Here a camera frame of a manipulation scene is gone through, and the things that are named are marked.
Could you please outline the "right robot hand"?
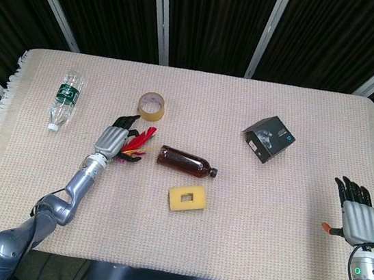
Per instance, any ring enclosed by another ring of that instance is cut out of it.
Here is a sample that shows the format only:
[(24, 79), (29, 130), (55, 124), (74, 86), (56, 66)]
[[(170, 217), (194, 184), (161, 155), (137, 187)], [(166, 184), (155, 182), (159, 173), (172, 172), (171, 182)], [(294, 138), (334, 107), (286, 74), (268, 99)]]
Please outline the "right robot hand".
[(329, 235), (343, 237), (351, 246), (374, 248), (374, 207), (370, 192), (343, 176), (334, 178), (342, 211), (342, 227), (333, 228), (322, 222), (323, 230)]

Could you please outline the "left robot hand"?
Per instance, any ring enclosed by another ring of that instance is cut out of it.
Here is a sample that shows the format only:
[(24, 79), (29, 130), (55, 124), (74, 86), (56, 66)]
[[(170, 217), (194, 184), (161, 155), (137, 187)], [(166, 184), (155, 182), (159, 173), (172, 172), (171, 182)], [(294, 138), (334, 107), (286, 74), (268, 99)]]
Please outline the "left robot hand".
[(141, 157), (126, 155), (122, 150), (128, 138), (139, 136), (138, 130), (131, 129), (133, 123), (139, 118), (140, 115), (118, 117), (110, 127), (104, 130), (100, 138), (96, 141), (94, 152), (103, 155), (107, 161), (117, 157), (128, 163), (139, 162)]

